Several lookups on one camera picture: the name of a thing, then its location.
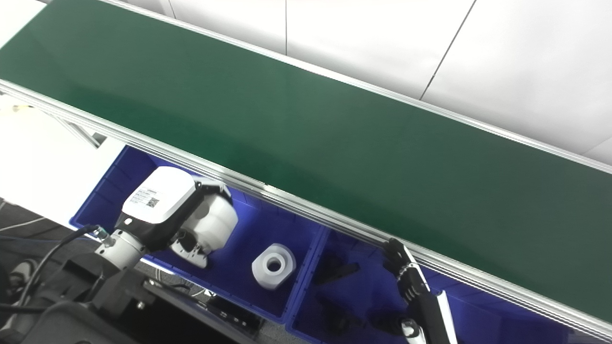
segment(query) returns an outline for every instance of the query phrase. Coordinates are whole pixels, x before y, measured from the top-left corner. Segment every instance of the white wall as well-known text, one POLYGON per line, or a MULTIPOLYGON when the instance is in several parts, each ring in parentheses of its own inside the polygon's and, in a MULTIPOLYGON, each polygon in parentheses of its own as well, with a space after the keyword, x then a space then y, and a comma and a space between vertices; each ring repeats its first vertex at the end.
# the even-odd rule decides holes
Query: white wall
POLYGON ((128 2, 612 164, 609 0, 128 2))

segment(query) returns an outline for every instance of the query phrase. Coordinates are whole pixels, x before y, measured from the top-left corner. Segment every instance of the label sticker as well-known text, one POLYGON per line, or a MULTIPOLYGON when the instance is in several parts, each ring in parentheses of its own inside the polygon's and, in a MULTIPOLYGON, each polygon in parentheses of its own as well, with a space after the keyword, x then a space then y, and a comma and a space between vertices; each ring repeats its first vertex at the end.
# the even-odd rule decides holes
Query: label sticker
POLYGON ((161 194, 159 192, 148 187, 142 187, 132 196, 130 203, 155 208, 160 199, 161 194))

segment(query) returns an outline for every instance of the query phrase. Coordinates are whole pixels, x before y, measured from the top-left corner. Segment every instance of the hole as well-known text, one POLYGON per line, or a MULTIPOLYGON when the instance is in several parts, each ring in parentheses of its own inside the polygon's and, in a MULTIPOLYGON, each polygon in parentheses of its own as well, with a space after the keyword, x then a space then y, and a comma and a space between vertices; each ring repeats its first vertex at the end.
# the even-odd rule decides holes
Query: hole
POLYGON ((277 272, 278 270, 280 270, 280 261, 278 260, 278 258, 272 258, 268 261, 267 266, 268 270, 272 272, 277 272))
POLYGON ((205 216, 208 215, 208 212, 211 209, 207 206, 206 203, 202 203, 197 209, 195 209, 195 211, 193 212, 193 217, 196 218, 197 220, 201 220, 203 219, 205 216))

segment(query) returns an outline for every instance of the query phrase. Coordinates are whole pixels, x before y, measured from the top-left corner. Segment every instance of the white robotic arm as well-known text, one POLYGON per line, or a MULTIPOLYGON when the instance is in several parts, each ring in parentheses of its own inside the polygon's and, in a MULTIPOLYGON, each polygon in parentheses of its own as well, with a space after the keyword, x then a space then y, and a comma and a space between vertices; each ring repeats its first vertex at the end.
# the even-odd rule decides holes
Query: white robotic arm
POLYGON ((237 222, 225 184, 162 166, 127 198, 113 235, 97 233, 102 245, 95 252, 125 269, 171 247, 206 267, 208 254, 225 245, 237 222))

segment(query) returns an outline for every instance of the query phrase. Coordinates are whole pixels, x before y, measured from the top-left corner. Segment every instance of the sneaker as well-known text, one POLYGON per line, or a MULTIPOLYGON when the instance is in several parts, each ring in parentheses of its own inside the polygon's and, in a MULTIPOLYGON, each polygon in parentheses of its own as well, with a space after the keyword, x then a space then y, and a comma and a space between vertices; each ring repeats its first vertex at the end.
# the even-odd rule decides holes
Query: sneaker
POLYGON ((9 297, 11 303, 19 300, 23 288, 32 278, 38 262, 33 259, 26 259, 19 263, 9 274, 9 297))

